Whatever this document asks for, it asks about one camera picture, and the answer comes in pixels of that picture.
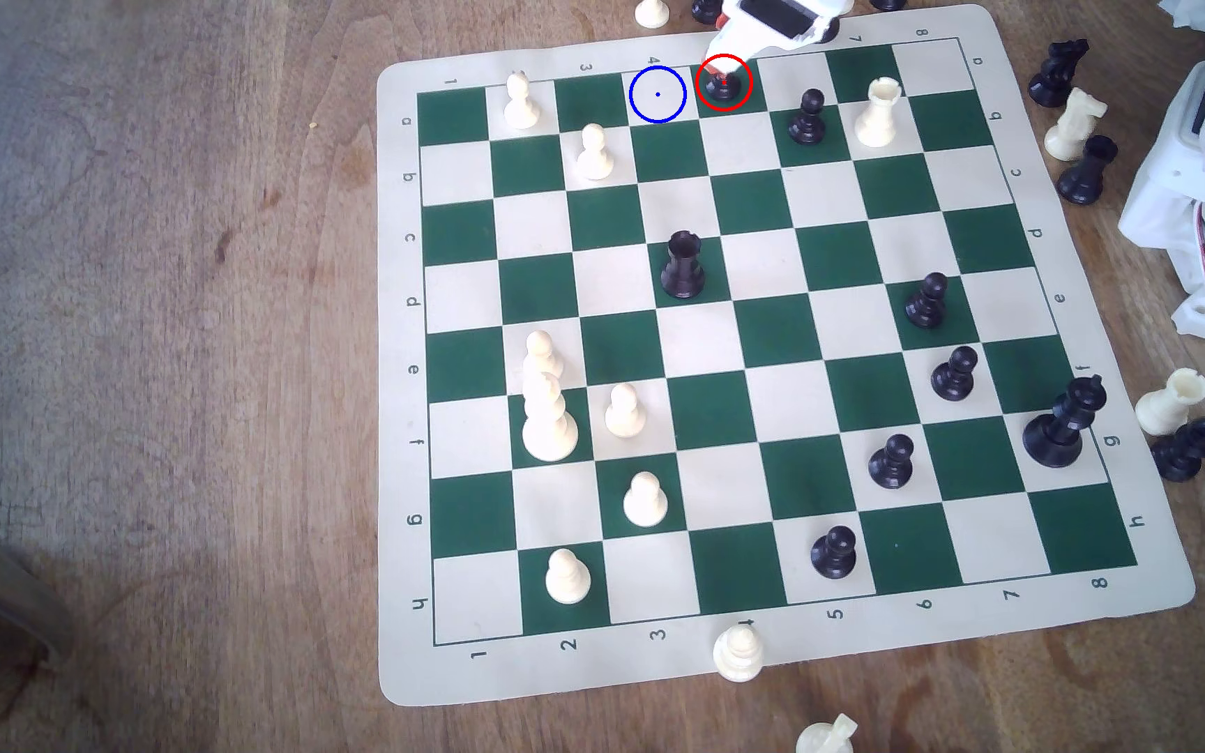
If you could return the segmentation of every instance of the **chessboard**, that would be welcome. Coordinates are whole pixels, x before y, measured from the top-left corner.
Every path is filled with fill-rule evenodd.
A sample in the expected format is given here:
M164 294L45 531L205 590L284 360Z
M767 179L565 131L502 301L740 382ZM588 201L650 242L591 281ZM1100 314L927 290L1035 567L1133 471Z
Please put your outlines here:
M768 665L1177 607L1194 583L994 22L974 6L844 19L698 95L712 34L407 61L377 82L378 673L445 705L713 671L750 623ZM511 130L525 71L537 123ZM857 142L893 77L889 146ZM827 134L787 134L809 88ZM615 169L576 171L604 128ZM675 231L706 283L666 295ZM946 319L903 311L946 273ZM552 336L578 443L522 443L527 337ZM929 383L954 347L971 395ZM1050 469L1022 431L1066 384L1109 394ZM602 414L635 386L648 418ZM911 436L899 489L869 477ZM630 478L666 493L628 520ZM812 569L835 525L844 578ZM570 549L592 587L546 592Z

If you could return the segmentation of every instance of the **chess piece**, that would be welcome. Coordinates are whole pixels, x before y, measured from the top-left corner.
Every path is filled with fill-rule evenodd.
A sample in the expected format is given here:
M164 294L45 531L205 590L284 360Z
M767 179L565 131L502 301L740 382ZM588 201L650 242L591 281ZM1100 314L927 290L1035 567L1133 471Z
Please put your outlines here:
M665 294L687 299L704 289L704 267L700 266L700 236L693 231L675 231L668 239L668 263L659 282Z
M1178 369L1164 381L1163 389L1146 393L1136 401L1136 424L1151 436L1172 435L1188 422L1189 406L1205 400L1205 376Z
M612 173L612 153L606 149L606 133L596 123L583 127L583 152L575 161L580 176L589 181L601 181Z
M1045 152L1054 160L1072 163L1082 158L1086 140L1095 133L1097 123L1107 112L1109 105L1091 94L1075 88L1066 98L1066 108L1058 125L1045 134Z
M645 406L640 404L640 395L635 387L625 382L612 387L612 400L606 406L602 419L606 430L623 440L639 435L645 429Z
M1053 401L1052 413L1036 416L1025 425L1025 452L1047 467L1072 465L1082 453L1082 431L1095 422L1095 412L1105 407L1106 400L1099 373L1072 380Z
M527 87L524 71L512 72L505 81L505 92L511 95L511 102L505 106L505 122L516 130L535 127L542 113L537 102L529 99Z
M900 82L881 77L868 84L868 108L854 120L858 143L880 148L895 139L895 102L900 101Z
M760 636L751 625L729 626L713 641L713 667L725 680L747 682L760 675L764 665Z

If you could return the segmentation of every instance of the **green square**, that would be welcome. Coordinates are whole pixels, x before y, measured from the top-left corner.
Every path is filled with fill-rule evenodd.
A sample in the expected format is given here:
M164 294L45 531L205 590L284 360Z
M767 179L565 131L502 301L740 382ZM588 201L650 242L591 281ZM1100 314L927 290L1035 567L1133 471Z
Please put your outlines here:
M783 607L783 576L774 525L711 528L690 533L694 590L700 613L722 614Z
M1058 335L984 343L984 360L1004 413L1053 407L1074 377Z
M580 442L575 445L575 452L560 458L556 463L580 463L593 458L593 435L589 433L589 395L583 387L575 389L562 389L560 395L565 396L565 413L575 418L580 428ZM524 422L528 414L524 413L524 395L511 395L511 461L515 467L537 467L541 465L554 465L542 463L540 459L528 454L524 448Z
M877 249L868 223L798 228L798 252L807 289L829 290L881 282Z
M668 380L678 451L757 441L745 371Z
M888 43L877 47L828 49L830 82L835 86L836 101L866 101L868 86L874 78L892 77L904 87L900 66Z
M570 211L570 242L575 251L612 248L645 242L640 213L640 187L572 190L565 194Z
M646 534L668 534L686 529L686 510L681 506L681 478L678 476L678 455L663 454L649 457L629 457L622 459L602 459L594 465L599 478L599 502L602 512L602 537L621 539L623 536L645 536ZM625 493L630 489L630 480L635 473L649 471L659 477L659 488L668 496L668 513L658 525L640 528L625 517Z
M821 340L807 294L733 304L747 369L821 360Z
M775 231L792 228L789 198L783 193L778 170L734 173L710 178L713 210L719 216L719 234Z
M431 481L431 557L515 549L515 482L509 471Z
M751 96L747 98L746 105L736 107L735 110L713 110L700 98L696 93L690 93L690 98L687 100L687 107L694 105L694 111L701 118L717 118L719 114L741 114L743 112L765 112L765 89L760 86L760 66L757 65L756 60L747 60L747 67L751 69ZM742 94L747 93L747 72L739 69L733 73L734 77L742 80ZM694 86L705 86L710 81L710 73L705 69L700 69L696 65L690 66L690 80L694 81ZM736 100L733 101L716 101L717 107L730 107L737 104L742 96L739 95Z
M928 423L924 436L942 500L1025 490L1003 417Z
M587 354L583 381L589 384L640 382L663 376L659 317L653 310L580 318L580 335Z
M898 352L827 361L841 431L918 423L918 407Z
M911 96L910 111L915 114L915 128L924 152L994 143L980 95L971 88Z
M762 442L760 461L776 520L854 511L839 435Z
M486 90L482 87L416 95L416 143L486 141Z
M492 187L495 196L565 190L560 136L534 135L493 141Z
M821 143L803 146L789 135L789 123L798 110L770 112L774 127L774 145L778 148L778 164L784 167L801 165L821 165L821 163L844 163L848 160L848 142L845 139L844 120L840 119L840 107L828 105L822 107L821 122L827 125L827 133Z
M887 295L890 298L890 313L895 317L895 330L900 333L900 346L906 351L917 348L936 348L941 346L959 346L980 341L980 329L975 327L975 316L969 311L969 299L965 298L965 284L960 277L946 280L946 317L931 330L924 330L905 317L905 301L915 295L921 282L890 282Z
M1035 265L1015 204L944 214L962 275Z
M695 305L716 300L731 300L728 290L728 265L723 263L723 241L719 239L700 239L700 266L704 267L704 288L700 295L693 298L672 298L663 289L663 267L668 264L668 243L651 242L649 269L653 272L653 301L659 308L669 305Z
M674 120L630 129L640 182L709 176L698 120Z
M427 402L505 394L505 342L499 327L427 335Z
M546 563L557 549L575 552L589 569L589 592L576 605L563 605L546 592ZM606 563L602 542L571 543L569 547L545 547L519 551L519 607L524 610L524 635L589 630L612 624L606 602Z
M589 123L602 128L624 127L629 108L621 73L556 80L560 133L583 130Z
M502 259L501 318L506 324L578 317L575 260L569 253Z
M428 266L495 259L492 200L422 206L422 260Z
M927 214L940 210L923 154L881 157L853 165L869 218Z
M1136 564L1109 484L1030 492L1029 507L1035 513L1050 571L1082 572Z

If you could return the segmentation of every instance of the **white pawn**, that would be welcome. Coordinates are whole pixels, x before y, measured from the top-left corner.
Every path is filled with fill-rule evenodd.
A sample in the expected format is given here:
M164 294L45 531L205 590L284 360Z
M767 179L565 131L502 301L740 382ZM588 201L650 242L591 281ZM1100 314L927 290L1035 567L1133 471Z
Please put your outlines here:
M645 406L640 404L635 387L625 382L612 387L612 402L606 406L606 413L602 414L606 430L629 440L630 436L639 435L640 429L645 429L645 418L648 416L645 414Z
M589 181L601 181L612 173L612 154L606 149L606 134L602 127L589 123L583 127L583 152L575 161L580 176Z
M645 28L659 28L668 23L668 4L663 0L640 0L635 7L635 23Z
M546 560L546 593L563 605L577 605L589 595L593 576L569 549L557 549Z
M1136 401L1136 424L1151 436L1170 436L1188 423L1188 408L1205 400L1205 376L1180 369L1164 381L1164 389Z
M746 682L760 675L762 654L760 636L751 625L729 626L713 641L713 667L733 682Z
M552 377L560 380L560 373L565 371L565 364L556 354L552 345L552 335L542 330L534 330L527 335L527 357L524 357L524 373L545 371Z
M1066 96L1066 108L1058 125L1045 134L1045 152L1054 160L1074 163L1082 158L1086 140L1095 133L1095 124L1107 112L1109 105L1075 88Z
M868 108L854 120L858 143L880 148L895 139L895 116L892 108L900 101L900 82L881 77L868 84Z
M533 128L537 124L542 108L528 98L528 77L524 71L511 73L505 81L505 92L511 95L511 102L505 106L505 122L516 130Z
M848 739L858 729L858 723L840 714L835 724L816 723L803 730L798 736L794 753L853 753L853 742Z
M627 520L640 528L660 524L668 514L668 494L659 487L659 477L649 471L636 472L622 500L622 510Z

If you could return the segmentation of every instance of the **black chess piece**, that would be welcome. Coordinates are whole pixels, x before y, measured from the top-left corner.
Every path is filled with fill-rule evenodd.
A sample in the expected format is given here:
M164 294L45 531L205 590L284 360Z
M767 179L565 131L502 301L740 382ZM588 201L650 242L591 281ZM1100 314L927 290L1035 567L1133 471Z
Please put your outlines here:
M915 327L931 330L946 318L946 275L931 272L918 282L918 289L905 301L905 317Z
M1118 146L1107 135L1093 135L1086 140L1082 159L1063 170L1058 178L1058 196L1072 204L1095 204L1105 193L1105 167L1118 157Z
M659 282L672 298L687 299L704 289L704 266L700 266L700 236L693 231L675 231L668 239L668 263Z
M931 386L937 396L946 401L965 400L975 388L975 367L980 365L980 354L975 348L960 346L951 352L946 364L933 369Z
M1077 63L1082 61L1091 48L1084 39L1050 43L1048 59L1029 78L1029 87L1025 89L1029 98L1044 107L1066 105L1066 95L1072 93L1072 77L1077 75Z
M831 528L812 545L812 566L829 580L840 580L858 564L857 539L847 525Z
M1151 446L1156 471L1166 481L1188 481L1203 470L1205 458L1205 418L1185 423L1172 436L1163 436Z
M910 482L915 473L915 464L910 455L915 454L915 441L909 436L892 435L887 446L871 453L868 461L868 476L887 489L899 489Z
M1036 416L1025 425L1025 452L1048 467L1076 463L1082 453L1082 431L1095 422L1095 412L1105 407L1106 398L1099 373L1069 382L1066 392L1053 401L1053 413Z
M821 119L821 108L827 106L827 95L818 88L803 93L803 108L789 120L789 137L803 145L821 143L827 135L827 122Z

